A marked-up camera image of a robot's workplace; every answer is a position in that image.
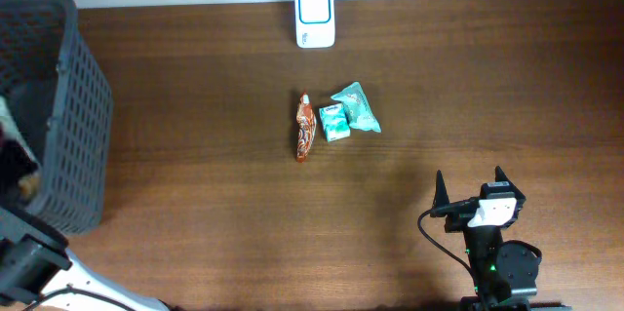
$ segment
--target teal packet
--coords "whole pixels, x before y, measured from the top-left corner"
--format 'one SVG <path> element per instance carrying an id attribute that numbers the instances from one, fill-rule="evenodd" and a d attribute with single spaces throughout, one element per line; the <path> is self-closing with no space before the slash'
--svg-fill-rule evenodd
<path id="1" fill-rule="evenodd" d="M 319 110 L 319 115 L 328 141 L 351 136 L 347 115 L 344 113 L 342 104 L 323 107 Z"/>
<path id="2" fill-rule="evenodd" d="M 332 99 L 342 102 L 344 111 L 349 119 L 349 126 L 352 129 L 362 131 L 375 131 L 381 133 L 381 126 L 372 115 L 371 107 L 367 96 L 364 95 L 362 86 L 355 82 L 342 92 L 331 96 Z"/>

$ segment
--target snack wrapper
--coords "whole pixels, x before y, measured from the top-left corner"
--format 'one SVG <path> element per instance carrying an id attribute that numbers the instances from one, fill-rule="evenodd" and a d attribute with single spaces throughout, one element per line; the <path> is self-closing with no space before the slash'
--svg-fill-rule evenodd
<path id="1" fill-rule="evenodd" d="M 342 104 L 323 107 L 319 110 L 319 116 L 328 141 L 351 136 L 347 115 L 344 113 Z"/>
<path id="2" fill-rule="evenodd" d="M 296 161 L 302 163 L 310 152 L 316 133 L 316 116 L 308 94 L 303 93 L 296 110 L 296 122 L 299 124 L 299 141 L 296 144 Z"/>
<path id="3" fill-rule="evenodd" d="M 342 92 L 331 96 L 332 99 L 342 102 L 349 119 L 349 127 L 362 131 L 375 131 L 381 133 L 379 122 L 372 115 L 367 96 L 364 95 L 362 86 L 355 82 Z"/>

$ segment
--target wooden table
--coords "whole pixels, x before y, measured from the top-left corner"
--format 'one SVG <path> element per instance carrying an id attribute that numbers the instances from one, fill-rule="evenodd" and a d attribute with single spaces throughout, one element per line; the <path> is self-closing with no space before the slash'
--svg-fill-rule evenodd
<path id="1" fill-rule="evenodd" d="M 418 306 L 472 295 L 416 218 L 500 165 L 541 248 L 535 301 L 624 305 L 624 0 L 336 2 L 301 50 L 292 3 L 80 12 L 115 98 L 97 272 L 189 310 Z M 297 98 L 360 81 L 381 134 L 294 160 Z M 425 228 L 453 252 L 461 235 Z"/>

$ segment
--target plastic bin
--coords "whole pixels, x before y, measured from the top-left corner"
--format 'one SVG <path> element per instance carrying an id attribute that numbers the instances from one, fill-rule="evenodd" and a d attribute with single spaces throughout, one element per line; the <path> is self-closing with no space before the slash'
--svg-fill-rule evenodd
<path id="1" fill-rule="evenodd" d="M 42 165 L 25 209 L 64 234 L 98 226 L 113 101 L 73 0 L 0 0 L 0 95 Z"/>

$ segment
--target black cable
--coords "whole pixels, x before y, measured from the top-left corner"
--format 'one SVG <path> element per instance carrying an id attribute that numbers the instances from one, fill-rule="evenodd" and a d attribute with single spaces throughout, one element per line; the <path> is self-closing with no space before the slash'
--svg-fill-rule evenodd
<path id="1" fill-rule="evenodd" d="M 423 236 L 425 236 L 425 238 L 427 238 L 427 240 L 434 245 L 434 247 L 440 249 L 443 253 L 447 254 L 448 256 L 450 256 L 450 258 L 454 259 L 455 261 L 459 262 L 459 264 L 461 264 L 466 271 L 468 271 L 468 273 L 470 273 L 470 278 L 472 278 L 472 284 L 475 287 L 476 291 L 477 291 L 477 296 L 479 297 L 479 300 L 481 301 L 482 306 L 484 307 L 484 311 L 488 311 L 489 307 L 488 304 L 486 303 L 484 296 L 481 294 L 481 291 L 479 291 L 479 288 L 477 287 L 477 279 L 475 278 L 475 273 L 472 271 L 472 268 L 470 268 L 470 266 L 464 262 L 464 260 L 462 260 L 461 258 L 457 257 L 456 254 L 451 253 L 447 248 L 443 247 L 442 245 L 440 245 L 440 243 L 436 242 L 435 239 L 431 238 L 431 236 L 429 234 L 427 234 L 427 232 L 425 232 L 424 228 L 422 228 L 422 218 L 424 218 L 425 216 L 429 215 L 431 212 L 433 211 L 433 209 L 429 209 L 426 212 L 422 213 L 420 215 L 420 217 L 418 218 L 418 230 L 420 231 L 420 233 L 422 233 Z"/>
<path id="2" fill-rule="evenodd" d="M 126 310 L 126 311 L 136 311 L 134 308 L 129 307 L 124 305 L 123 303 L 117 301 L 117 300 L 113 300 L 109 297 L 103 296 L 103 295 L 99 295 L 93 292 L 87 292 L 87 291 L 83 291 L 83 290 L 78 290 L 78 289 L 74 289 L 70 286 L 67 286 L 67 288 L 62 289 L 62 290 L 58 290 L 56 292 L 50 292 L 49 294 L 39 298 L 37 301 L 31 303 L 30 305 L 28 305 L 28 307 L 26 307 L 25 309 L 23 309 L 22 311 L 31 311 L 36 309 L 37 307 L 41 306 L 42 303 L 50 300 L 53 297 L 59 296 L 59 295 L 63 295 L 63 294 L 67 294 L 67 293 L 74 293 L 74 294 L 79 294 L 79 295 L 84 295 L 84 296 L 88 296 L 88 297 L 92 297 L 94 299 L 109 303 L 111 305 L 117 306 L 122 310 Z"/>

